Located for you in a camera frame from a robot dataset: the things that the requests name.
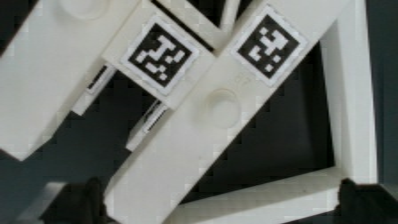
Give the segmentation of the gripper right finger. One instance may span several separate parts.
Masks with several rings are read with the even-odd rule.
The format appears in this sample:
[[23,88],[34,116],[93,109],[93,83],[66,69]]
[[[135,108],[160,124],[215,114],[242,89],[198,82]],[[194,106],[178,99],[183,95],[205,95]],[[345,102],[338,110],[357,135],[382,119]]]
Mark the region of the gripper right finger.
[[334,224],[398,224],[398,199],[379,184],[341,180]]

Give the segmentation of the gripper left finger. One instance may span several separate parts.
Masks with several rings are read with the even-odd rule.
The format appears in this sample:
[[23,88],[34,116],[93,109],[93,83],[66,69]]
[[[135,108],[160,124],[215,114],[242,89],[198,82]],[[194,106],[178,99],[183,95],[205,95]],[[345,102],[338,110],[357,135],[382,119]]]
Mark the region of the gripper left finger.
[[50,182],[15,224],[107,224],[98,178],[84,183]]

